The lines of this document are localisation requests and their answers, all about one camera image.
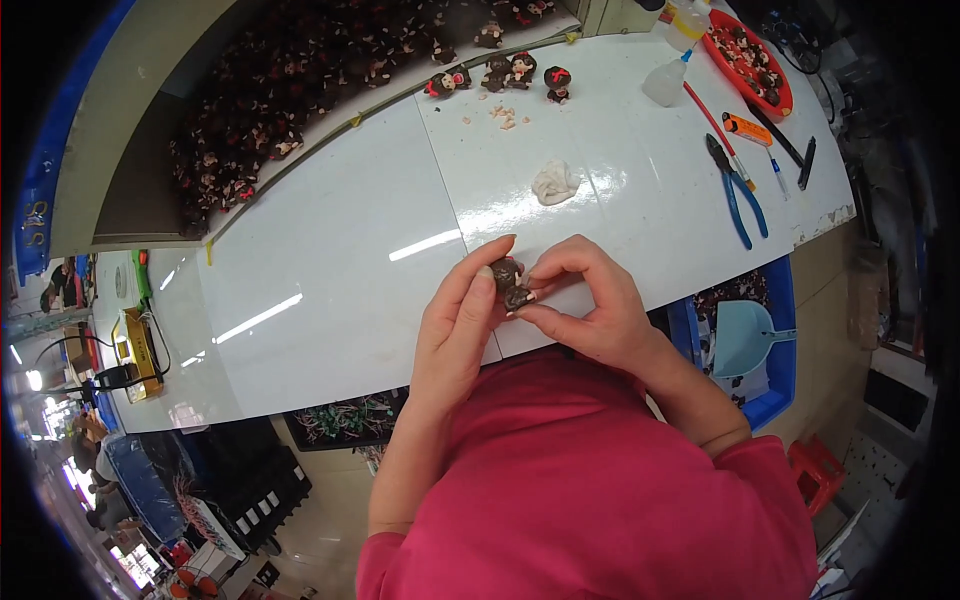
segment black tool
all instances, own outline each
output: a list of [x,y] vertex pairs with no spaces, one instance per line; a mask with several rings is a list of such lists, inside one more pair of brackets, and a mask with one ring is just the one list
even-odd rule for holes
[[817,151],[817,140],[815,137],[810,137],[810,141],[806,143],[806,156],[804,156],[804,166],[800,168],[800,178],[797,180],[797,185],[801,190],[806,189],[806,181],[810,179],[810,168],[813,167],[813,153]]
[[733,226],[736,228],[736,233],[740,236],[740,241],[743,242],[744,248],[751,250],[754,244],[750,241],[750,236],[747,235],[747,230],[743,227],[743,220],[740,219],[740,209],[736,205],[733,185],[736,184],[736,186],[740,188],[743,197],[747,199],[747,204],[754,210],[756,224],[760,227],[760,235],[767,237],[769,232],[767,231],[766,219],[763,218],[763,209],[760,208],[760,204],[756,201],[754,193],[747,187],[743,178],[730,166],[730,161],[727,159],[727,154],[723,151],[723,146],[709,133],[707,134],[707,151],[713,156],[713,162],[717,163],[717,167],[720,169],[720,176],[723,178],[724,192],[727,194],[727,205],[730,208],[730,216],[733,217]]
[[797,152],[797,149],[793,147],[793,144],[790,143],[790,140],[786,138],[786,135],[782,131],[777,129],[777,126],[774,125],[774,122],[770,120],[766,114],[763,113],[763,110],[755,105],[754,103],[747,101],[747,108],[751,113],[754,114],[754,117],[763,124],[763,127],[770,130],[770,133],[774,135],[777,141],[780,143],[783,148],[786,149],[786,152],[793,158],[793,161],[797,163],[797,166],[801,169],[804,168],[804,158],[800,156],[800,153]]

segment hand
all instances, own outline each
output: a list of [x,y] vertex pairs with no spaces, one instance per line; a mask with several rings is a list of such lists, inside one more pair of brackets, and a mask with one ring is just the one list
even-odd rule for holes
[[514,238],[505,235],[468,254],[423,310],[408,404],[445,413],[466,399],[491,331],[506,319],[489,265],[507,255]]
[[544,304],[527,304],[516,315],[547,337],[605,365],[637,372],[657,347],[660,332],[650,325],[633,277],[606,252],[577,234],[548,249],[530,269],[528,287],[548,296],[568,273],[583,274],[596,308],[583,319]]

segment person's right hand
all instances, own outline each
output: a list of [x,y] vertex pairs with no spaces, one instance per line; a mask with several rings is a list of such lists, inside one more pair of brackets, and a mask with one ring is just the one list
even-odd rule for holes
[[650,325],[633,277],[599,246],[577,234],[543,253],[530,269],[528,287],[541,299],[568,273],[582,274],[593,294],[596,308],[583,319],[544,304],[527,304],[516,315],[585,356],[638,374],[661,334]]

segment person's left hand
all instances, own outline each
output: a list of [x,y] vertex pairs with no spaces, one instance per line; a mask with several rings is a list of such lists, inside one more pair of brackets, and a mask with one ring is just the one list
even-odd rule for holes
[[491,331],[506,319],[489,265],[507,255],[515,238],[484,244],[441,282],[420,321],[408,404],[445,413],[467,398]]

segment red brush handle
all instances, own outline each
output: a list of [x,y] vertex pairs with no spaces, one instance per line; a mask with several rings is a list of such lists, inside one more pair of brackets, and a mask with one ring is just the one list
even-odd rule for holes
[[710,116],[710,111],[707,110],[707,107],[704,106],[704,103],[701,102],[700,97],[697,96],[697,92],[693,91],[693,88],[690,87],[690,84],[684,82],[684,89],[686,93],[690,94],[690,98],[693,98],[693,102],[697,103],[697,106],[700,107],[700,111],[707,117],[707,120],[713,126],[713,130],[717,132],[717,135],[720,137],[720,141],[723,142],[724,147],[727,149],[727,152],[730,153],[730,156],[736,156],[736,152],[733,151],[733,146],[730,145],[730,142],[727,141],[727,137],[723,134],[723,130],[717,125],[717,122],[713,120],[713,117]]

